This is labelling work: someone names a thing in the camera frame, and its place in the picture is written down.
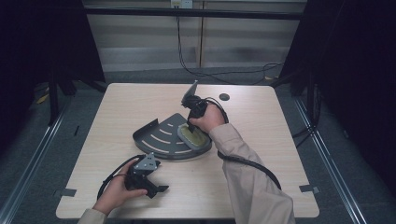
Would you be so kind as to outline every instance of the tool part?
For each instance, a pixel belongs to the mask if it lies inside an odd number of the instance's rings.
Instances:
[[[197,85],[198,81],[195,80],[181,100],[181,105],[187,107],[190,110],[189,116],[187,117],[187,124],[189,125],[189,130],[191,133],[194,131],[195,126],[192,125],[189,120],[191,118],[198,119],[202,117],[205,114],[207,108],[207,101],[195,95]]]
[[[200,129],[194,129],[193,132],[191,132],[188,124],[178,126],[177,136],[193,150],[201,150],[211,144],[210,138],[205,133]]]
[[[157,195],[158,192],[166,191],[169,186],[155,186],[148,180],[148,175],[158,169],[160,161],[155,161],[154,153],[148,154],[145,158],[139,159],[129,167],[127,176],[125,177],[125,188],[128,190],[133,189],[146,189],[146,194],[150,198]]]

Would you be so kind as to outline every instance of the jacket sleeve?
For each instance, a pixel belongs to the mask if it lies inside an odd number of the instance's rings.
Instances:
[[[263,165],[232,124],[220,125],[209,135],[222,154]],[[223,163],[223,172],[236,223],[295,223],[292,198],[279,190],[264,172],[232,161]]]
[[[107,216],[94,209],[85,210],[82,217],[79,219],[78,224],[105,224]]]

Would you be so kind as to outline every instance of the table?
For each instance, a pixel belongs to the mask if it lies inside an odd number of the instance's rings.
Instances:
[[[142,154],[132,134],[158,119],[175,113],[187,117],[189,109],[181,98],[191,85],[121,84],[109,85],[98,109],[67,189],[74,197],[63,196],[56,211],[59,218],[80,218],[91,208],[102,181],[128,158]],[[230,122],[244,140],[257,151],[265,166],[277,176],[282,189],[293,198],[296,217],[318,216],[313,192],[302,193],[308,185],[301,160],[275,91],[264,86],[198,85],[196,95],[219,100]],[[233,218],[233,210],[216,147],[188,161],[162,160],[160,168],[148,178],[169,185],[153,199],[140,197],[115,209],[109,217],[130,219]]]

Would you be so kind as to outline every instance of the black mechanical part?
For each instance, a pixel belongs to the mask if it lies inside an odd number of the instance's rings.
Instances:
[[[195,80],[181,100],[181,105],[187,107],[190,110],[189,116],[187,117],[187,124],[189,125],[189,130],[191,133],[194,131],[195,126],[189,122],[189,119],[198,119],[202,117],[205,114],[207,108],[207,101],[195,95],[197,85],[198,81]]]
[[[146,189],[148,191],[146,195],[151,199],[158,192],[166,191],[169,186],[157,187],[148,180],[148,175],[154,172],[160,163],[160,161],[154,160],[153,153],[148,154],[146,158],[139,159],[134,165],[129,167],[127,176],[125,177],[125,188],[128,190]]]

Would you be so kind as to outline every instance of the black cable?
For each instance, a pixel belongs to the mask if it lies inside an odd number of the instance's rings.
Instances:
[[[226,74],[252,74],[252,73],[263,72],[263,77],[260,80],[254,82],[254,83],[248,84],[248,85],[257,85],[258,83],[260,83],[261,81],[263,81],[265,79],[265,71],[274,69],[274,68],[284,64],[284,63],[268,63],[260,70],[248,71],[248,72],[246,72],[246,71],[245,72],[235,72],[234,71],[234,72],[221,72],[221,73],[213,73],[213,74],[207,74],[207,73],[201,73],[201,72],[193,72],[189,68],[187,68],[186,64],[184,63],[183,53],[182,53],[182,50],[181,50],[180,17],[176,17],[176,20],[177,20],[177,43],[178,43],[177,48],[178,48],[178,58],[179,58],[180,64],[187,72],[189,72],[190,74],[192,74],[192,75],[194,75],[196,77],[212,77],[212,78],[214,78],[217,81],[221,81],[221,82],[224,82],[224,83],[227,83],[227,84],[230,84],[230,85],[239,85],[237,83],[232,83],[230,81],[218,78],[216,76],[226,75]]]
[[[227,113],[225,112],[225,110],[223,109],[221,104],[216,99],[214,99],[212,97],[206,97],[205,99],[198,99],[198,100],[193,99],[192,101],[195,101],[196,104],[199,104],[199,102],[206,102],[207,104],[215,105],[219,109],[219,111],[221,112],[221,115],[224,118],[224,122],[225,123],[229,122],[228,121],[228,117],[227,117]],[[274,183],[276,184],[276,186],[279,189],[282,189],[280,187],[279,181],[277,180],[277,178],[274,175],[274,173],[272,173],[270,170],[265,168],[263,165],[258,164],[257,162],[254,162],[254,161],[249,161],[249,160],[245,160],[245,159],[238,158],[238,157],[225,156],[219,151],[218,151],[218,156],[224,161],[234,161],[234,162],[243,163],[245,165],[252,166],[254,168],[257,168],[257,169],[263,171],[264,173],[266,173],[272,179],[272,181],[274,181]]]
[[[251,167],[254,167],[256,169],[259,169],[261,171],[263,171],[264,173],[266,173],[268,175],[268,177],[271,178],[271,180],[276,184],[276,186],[282,190],[282,188],[280,187],[280,183],[277,180],[276,176],[274,175],[274,173],[272,173],[270,170],[268,170],[267,168],[265,168],[265,166],[258,164],[257,162],[254,161],[248,161],[242,158],[238,158],[238,157],[233,157],[233,156],[225,156],[224,154],[222,154],[220,151],[218,151],[218,156],[224,160],[224,161],[234,161],[234,162],[238,162],[238,163],[242,163]]]
[[[127,161],[123,162],[113,173],[111,173],[111,175],[109,175],[109,176],[106,178],[106,180],[103,181],[102,186],[99,188],[99,191],[98,191],[98,195],[97,195],[96,200],[98,200],[98,199],[100,198],[100,196],[102,196],[103,191],[105,191],[105,188],[106,188],[106,186],[108,185],[108,183],[109,183],[115,176],[117,176],[117,175],[115,175],[115,173],[118,172],[126,163],[128,163],[128,162],[130,162],[130,161],[132,161],[132,160],[134,160],[134,159],[143,159],[143,158],[145,158],[145,155],[137,155],[137,156],[134,156],[134,157],[128,159]]]

